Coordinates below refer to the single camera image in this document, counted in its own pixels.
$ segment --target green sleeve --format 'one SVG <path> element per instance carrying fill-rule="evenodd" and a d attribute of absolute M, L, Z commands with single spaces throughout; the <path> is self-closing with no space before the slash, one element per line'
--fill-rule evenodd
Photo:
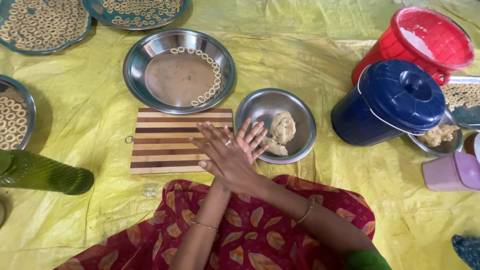
<path fill-rule="evenodd" d="M 392 270 L 380 253 L 370 250 L 350 253 L 345 264 L 348 270 Z"/>

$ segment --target green bottle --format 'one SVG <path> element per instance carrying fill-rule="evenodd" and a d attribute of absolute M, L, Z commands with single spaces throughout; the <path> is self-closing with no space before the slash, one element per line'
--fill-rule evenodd
<path fill-rule="evenodd" d="M 23 150 L 0 149 L 0 187 L 17 187 L 80 195 L 93 185 L 91 171 Z"/>

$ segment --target blue lid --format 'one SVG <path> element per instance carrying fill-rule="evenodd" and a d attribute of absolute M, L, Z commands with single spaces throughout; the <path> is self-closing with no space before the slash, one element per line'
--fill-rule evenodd
<path fill-rule="evenodd" d="M 445 112 L 445 97 L 435 80 L 419 66 L 392 59 L 368 67 L 358 84 L 372 111 L 409 131 L 434 128 Z"/>

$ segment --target flour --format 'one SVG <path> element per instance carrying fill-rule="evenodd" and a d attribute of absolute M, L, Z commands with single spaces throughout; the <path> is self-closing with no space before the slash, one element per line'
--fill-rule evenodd
<path fill-rule="evenodd" d="M 423 40 L 420 37 L 416 36 L 415 33 L 413 32 L 405 30 L 403 27 L 400 28 L 400 31 L 412 46 L 414 46 L 417 50 L 419 50 L 421 53 L 425 54 L 426 56 L 432 59 L 435 59 L 435 57 L 432 54 L 432 51 L 428 49 L 427 44 L 425 44 L 425 42 L 423 42 Z"/>

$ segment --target red bucket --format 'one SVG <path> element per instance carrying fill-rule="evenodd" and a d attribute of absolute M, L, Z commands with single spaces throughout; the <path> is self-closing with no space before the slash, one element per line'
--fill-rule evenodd
<path fill-rule="evenodd" d="M 390 27 L 355 67 L 353 85 L 366 66 L 388 59 L 414 63 L 442 86 L 448 83 L 450 71 L 472 64 L 474 53 L 467 34 L 448 17 L 429 9 L 408 7 L 395 12 Z"/>

